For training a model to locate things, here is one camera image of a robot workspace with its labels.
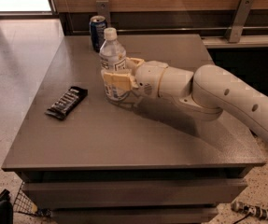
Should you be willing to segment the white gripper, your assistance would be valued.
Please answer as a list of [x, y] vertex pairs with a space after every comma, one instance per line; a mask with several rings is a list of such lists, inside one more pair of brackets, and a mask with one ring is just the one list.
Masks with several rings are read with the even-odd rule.
[[128, 69], [138, 67], [135, 76], [130, 70], [105, 71], [103, 73], [104, 82], [124, 91], [138, 88], [139, 93], [144, 97], [155, 99], [159, 96], [160, 80], [168, 68], [167, 63], [145, 62], [143, 59], [127, 57], [126, 67]]

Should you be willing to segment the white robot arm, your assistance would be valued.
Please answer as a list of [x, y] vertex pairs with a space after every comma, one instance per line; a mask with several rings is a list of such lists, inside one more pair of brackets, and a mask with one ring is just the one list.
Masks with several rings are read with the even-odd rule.
[[137, 58], [128, 58], [126, 64], [128, 67], [119, 71], [101, 71], [109, 94], [117, 89], [163, 98], [202, 120], [217, 119], [226, 111], [268, 144], [268, 96], [225, 69], [205, 64], [192, 72]]

